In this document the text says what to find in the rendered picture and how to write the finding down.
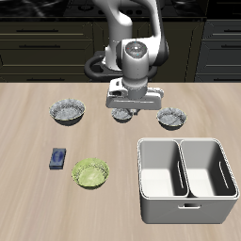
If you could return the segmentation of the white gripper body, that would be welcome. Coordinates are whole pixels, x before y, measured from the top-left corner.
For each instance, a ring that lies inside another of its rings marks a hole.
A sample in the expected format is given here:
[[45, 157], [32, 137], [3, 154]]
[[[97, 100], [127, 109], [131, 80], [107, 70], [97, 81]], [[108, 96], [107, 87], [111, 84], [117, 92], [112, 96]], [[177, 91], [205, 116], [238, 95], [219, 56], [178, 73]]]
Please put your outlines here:
[[107, 94], [105, 105], [108, 108], [159, 110], [163, 97], [164, 90], [160, 88], [148, 88], [146, 94], [142, 98], [136, 100]]

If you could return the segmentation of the small black bowl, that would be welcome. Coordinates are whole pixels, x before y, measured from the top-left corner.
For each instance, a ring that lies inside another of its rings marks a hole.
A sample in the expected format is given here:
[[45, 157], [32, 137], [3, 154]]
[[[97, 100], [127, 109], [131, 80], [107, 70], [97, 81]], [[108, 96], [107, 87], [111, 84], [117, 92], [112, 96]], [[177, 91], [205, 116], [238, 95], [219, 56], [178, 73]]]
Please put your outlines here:
[[127, 122], [133, 117], [133, 113], [126, 108], [113, 108], [111, 115], [118, 122]]

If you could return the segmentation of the medium black bowl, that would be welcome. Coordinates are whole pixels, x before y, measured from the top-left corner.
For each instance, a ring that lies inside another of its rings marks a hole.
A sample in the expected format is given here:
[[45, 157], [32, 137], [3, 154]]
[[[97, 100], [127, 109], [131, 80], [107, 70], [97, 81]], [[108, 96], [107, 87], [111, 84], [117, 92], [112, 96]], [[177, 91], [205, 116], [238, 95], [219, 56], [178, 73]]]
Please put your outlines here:
[[179, 108], [165, 107], [157, 112], [156, 118], [163, 128], [172, 131], [181, 128], [185, 124], [187, 115]]

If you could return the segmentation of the large black bowl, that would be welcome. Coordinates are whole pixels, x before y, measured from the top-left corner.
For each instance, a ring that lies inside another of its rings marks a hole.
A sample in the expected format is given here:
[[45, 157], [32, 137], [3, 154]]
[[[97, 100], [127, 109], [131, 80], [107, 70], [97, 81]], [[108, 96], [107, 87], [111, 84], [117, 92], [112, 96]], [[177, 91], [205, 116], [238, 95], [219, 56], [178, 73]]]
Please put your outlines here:
[[63, 99], [52, 104], [50, 116], [59, 124], [71, 126], [78, 123], [86, 111], [85, 104], [76, 99]]

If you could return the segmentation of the green bowl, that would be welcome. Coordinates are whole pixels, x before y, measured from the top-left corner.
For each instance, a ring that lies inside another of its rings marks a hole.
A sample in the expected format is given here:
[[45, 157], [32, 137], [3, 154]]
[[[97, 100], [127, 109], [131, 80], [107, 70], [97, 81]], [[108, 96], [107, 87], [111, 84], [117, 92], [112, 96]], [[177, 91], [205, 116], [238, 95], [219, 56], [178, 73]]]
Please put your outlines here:
[[76, 163], [72, 169], [72, 178], [84, 188], [96, 188], [109, 176], [109, 166], [99, 158], [86, 158]]

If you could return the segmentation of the white two-bin basket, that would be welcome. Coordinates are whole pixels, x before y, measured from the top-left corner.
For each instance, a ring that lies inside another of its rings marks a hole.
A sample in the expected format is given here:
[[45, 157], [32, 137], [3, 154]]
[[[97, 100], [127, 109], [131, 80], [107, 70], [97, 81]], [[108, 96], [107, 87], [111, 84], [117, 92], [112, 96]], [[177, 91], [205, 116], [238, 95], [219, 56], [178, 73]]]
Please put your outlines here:
[[148, 224], [219, 224], [239, 198], [214, 138], [145, 137], [137, 162], [140, 213]]

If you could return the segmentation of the blue book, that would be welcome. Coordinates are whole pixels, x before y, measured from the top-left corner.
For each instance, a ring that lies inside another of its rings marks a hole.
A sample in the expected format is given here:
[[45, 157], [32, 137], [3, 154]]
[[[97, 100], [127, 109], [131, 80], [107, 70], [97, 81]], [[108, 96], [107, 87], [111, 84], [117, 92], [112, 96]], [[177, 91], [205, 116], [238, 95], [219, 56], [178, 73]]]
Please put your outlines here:
[[49, 169], [63, 169], [66, 150], [53, 148]]

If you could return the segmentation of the dark kitchen cupboards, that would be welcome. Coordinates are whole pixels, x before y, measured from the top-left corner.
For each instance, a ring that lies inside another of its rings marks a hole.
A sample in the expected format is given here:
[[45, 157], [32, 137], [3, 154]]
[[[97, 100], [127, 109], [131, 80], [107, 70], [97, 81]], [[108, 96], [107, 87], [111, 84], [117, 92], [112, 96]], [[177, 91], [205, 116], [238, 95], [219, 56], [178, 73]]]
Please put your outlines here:
[[[144, 7], [124, 10], [152, 31]], [[167, 61], [154, 82], [241, 82], [241, 0], [165, 0]], [[106, 82], [108, 23], [93, 0], [0, 0], [0, 82]]]

